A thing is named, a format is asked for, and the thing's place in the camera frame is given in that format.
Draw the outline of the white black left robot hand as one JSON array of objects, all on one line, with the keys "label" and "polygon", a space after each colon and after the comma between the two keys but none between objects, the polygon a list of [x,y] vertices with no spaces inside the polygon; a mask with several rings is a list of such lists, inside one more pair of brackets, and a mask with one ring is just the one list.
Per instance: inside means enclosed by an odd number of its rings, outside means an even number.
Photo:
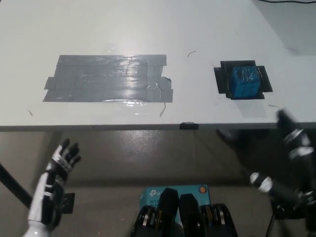
[{"label": "white black left robot hand", "polygon": [[29,210],[29,221],[40,222],[50,229],[59,225],[65,184],[80,159],[79,144],[71,145],[68,138],[56,148],[39,178]]}]

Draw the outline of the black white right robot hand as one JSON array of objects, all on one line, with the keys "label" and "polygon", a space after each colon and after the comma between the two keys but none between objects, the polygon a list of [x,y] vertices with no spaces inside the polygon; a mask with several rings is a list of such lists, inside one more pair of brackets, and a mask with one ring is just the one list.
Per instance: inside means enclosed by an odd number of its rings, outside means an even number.
[{"label": "black white right robot hand", "polygon": [[248,175],[250,184],[273,198],[287,202],[297,203],[305,198],[316,198],[316,153],[307,133],[300,128],[286,109],[278,110],[277,127],[283,136],[289,159],[304,165],[307,183],[303,185],[303,189],[296,192],[269,176],[250,172]]}]

